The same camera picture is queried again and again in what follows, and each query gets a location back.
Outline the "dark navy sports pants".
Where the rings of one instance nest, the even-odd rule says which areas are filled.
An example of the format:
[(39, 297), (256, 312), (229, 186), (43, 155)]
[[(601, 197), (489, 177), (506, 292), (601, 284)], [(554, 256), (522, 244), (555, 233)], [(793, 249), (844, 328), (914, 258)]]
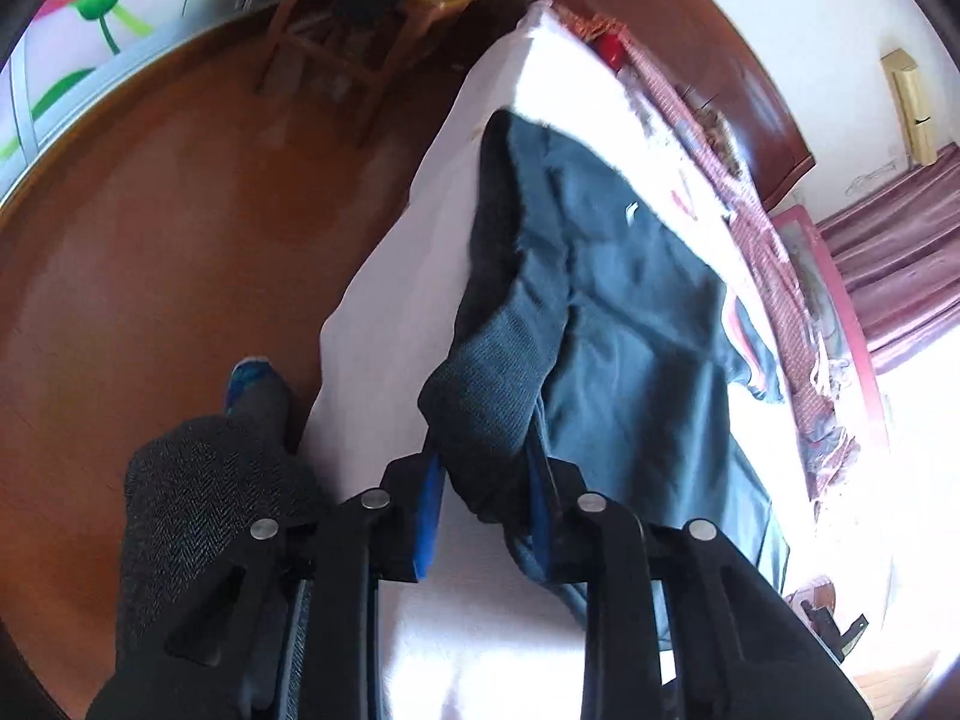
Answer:
[(732, 387), (782, 399), (742, 301), (573, 138), (498, 110), (478, 165), (454, 340), (418, 397), (460, 499), (540, 580), (526, 458), (539, 449), (644, 522), (708, 518), (781, 585), (788, 540), (732, 431)]

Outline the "pink patterned quilt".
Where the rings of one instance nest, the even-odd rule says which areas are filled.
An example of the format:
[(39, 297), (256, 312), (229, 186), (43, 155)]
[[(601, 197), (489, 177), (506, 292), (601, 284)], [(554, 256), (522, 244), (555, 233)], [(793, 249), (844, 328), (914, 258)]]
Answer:
[(584, 18), (560, 4), (550, 9), (591, 49), (596, 37), (604, 32), (620, 37), (626, 62), (615, 75), (631, 96), (643, 96), (659, 111), (724, 206), (727, 229), (754, 278), (775, 333), (797, 422), (807, 491), (812, 504), (822, 507), (841, 489), (861, 445), (836, 414), (838, 397), (822, 340), (807, 310), (788, 250), (761, 206), (729, 122), (714, 107), (688, 107), (643, 44), (620, 21), (602, 15)]

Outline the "blue slipper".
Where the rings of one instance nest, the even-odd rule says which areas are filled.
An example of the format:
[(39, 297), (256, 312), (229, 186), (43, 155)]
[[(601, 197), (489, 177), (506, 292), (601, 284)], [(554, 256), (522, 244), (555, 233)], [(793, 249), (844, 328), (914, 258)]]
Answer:
[(223, 411), (278, 426), (290, 413), (290, 388), (267, 358), (241, 359), (229, 374)]

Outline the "grey tweed trouser leg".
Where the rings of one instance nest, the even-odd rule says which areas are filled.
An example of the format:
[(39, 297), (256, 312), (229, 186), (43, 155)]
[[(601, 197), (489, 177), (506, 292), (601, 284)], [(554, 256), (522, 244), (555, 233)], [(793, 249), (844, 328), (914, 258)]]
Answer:
[(288, 452), (290, 413), (189, 419), (140, 447), (124, 481), (116, 673), (132, 670), (143, 638), (236, 536), (261, 518), (314, 520), (334, 507), (313, 468)]

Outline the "purple curtain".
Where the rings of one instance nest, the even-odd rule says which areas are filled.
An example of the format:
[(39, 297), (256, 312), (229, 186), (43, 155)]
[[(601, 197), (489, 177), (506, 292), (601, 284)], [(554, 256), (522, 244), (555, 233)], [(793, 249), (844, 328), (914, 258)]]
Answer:
[(877, 374), (958, 327), (958, 148), (817, 224)]

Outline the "red pillow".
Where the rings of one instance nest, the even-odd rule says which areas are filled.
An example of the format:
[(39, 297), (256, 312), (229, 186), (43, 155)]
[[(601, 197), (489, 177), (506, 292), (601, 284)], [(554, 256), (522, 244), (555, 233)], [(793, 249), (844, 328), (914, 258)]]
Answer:
[(617, 71), (625, 65), (625, 48), (623, 47), (622, 41), (620, 41), (620, 37), (615, 36), (612, 32), (604, 32), (601, 36), (597, 36), (596, 41), (592, 43), (592, 48), (594, 52), (596, 52), (597, 57), (599, 57), (613, 73), (617, 73)]

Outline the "wooden chair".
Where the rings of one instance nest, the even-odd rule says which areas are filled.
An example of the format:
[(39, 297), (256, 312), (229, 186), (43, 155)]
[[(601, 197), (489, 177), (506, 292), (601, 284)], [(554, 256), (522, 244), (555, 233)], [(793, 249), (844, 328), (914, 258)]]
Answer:
[(348, 25), (343, 16), (309, 0), (280, 0), (267, 31), (254, 91), (260, 93), (281, 49), (293, 49), (356, 96), (353, 135), (361, 145), (395, 80), (430, 54), (434, 44), (475, 0), (400, 0), (373, 26)]

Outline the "dark red wooden headboard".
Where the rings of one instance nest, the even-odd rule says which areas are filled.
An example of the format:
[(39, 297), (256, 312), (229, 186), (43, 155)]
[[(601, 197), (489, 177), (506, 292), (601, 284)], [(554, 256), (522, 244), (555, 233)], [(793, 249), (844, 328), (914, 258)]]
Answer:
[(715, 0), (553, 0), (583, 16), (619, 20), (652, 55), (690, 109), (731, 124), (765, 210), (815, 166), (786, 101)]

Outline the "floral sliding wardrobe door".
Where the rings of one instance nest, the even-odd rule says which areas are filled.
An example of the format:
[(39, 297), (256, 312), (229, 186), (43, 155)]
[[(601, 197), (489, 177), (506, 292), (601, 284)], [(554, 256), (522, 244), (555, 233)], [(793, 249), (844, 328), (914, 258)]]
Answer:
[(278, 0), (46, 0), (2, 67), (2, 195), (151, 62)]

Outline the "pink bed guard rail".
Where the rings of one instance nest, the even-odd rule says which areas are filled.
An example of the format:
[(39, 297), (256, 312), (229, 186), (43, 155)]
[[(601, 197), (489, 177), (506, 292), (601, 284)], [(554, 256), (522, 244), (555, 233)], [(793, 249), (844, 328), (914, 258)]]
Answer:
[(773, 224), (822, 340), (835, 394), (848, 401), (859, 395), (869, 413), (883, 415), (874, 366), (853, 301), (811, 216), (804, 206), (793, 206), (773, 216)]

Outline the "beige wall air conditioner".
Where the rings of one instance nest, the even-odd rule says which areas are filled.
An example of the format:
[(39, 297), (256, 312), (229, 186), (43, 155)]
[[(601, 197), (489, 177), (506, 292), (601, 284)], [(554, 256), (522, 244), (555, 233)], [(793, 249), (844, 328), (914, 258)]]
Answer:
[(908, 158), (918, 166), (934, 164), (937, 146), (932, 109), (919, 65), (906, 50), (895, 49), (882, 57), (882, 68), (892, 88)]

